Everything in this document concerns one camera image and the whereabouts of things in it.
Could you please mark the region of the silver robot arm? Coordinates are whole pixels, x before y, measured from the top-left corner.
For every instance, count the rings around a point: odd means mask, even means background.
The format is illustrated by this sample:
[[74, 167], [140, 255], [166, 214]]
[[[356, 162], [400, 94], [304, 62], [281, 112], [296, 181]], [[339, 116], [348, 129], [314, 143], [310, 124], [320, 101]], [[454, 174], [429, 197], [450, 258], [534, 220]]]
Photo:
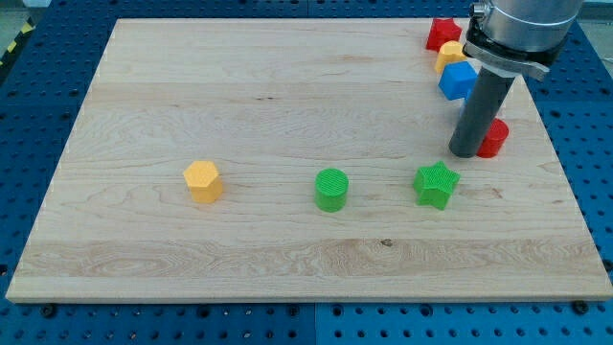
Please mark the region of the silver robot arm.
[[543, 80], [582, 0], [479, 0], [469, 7], [464, 54], [502, 77]]

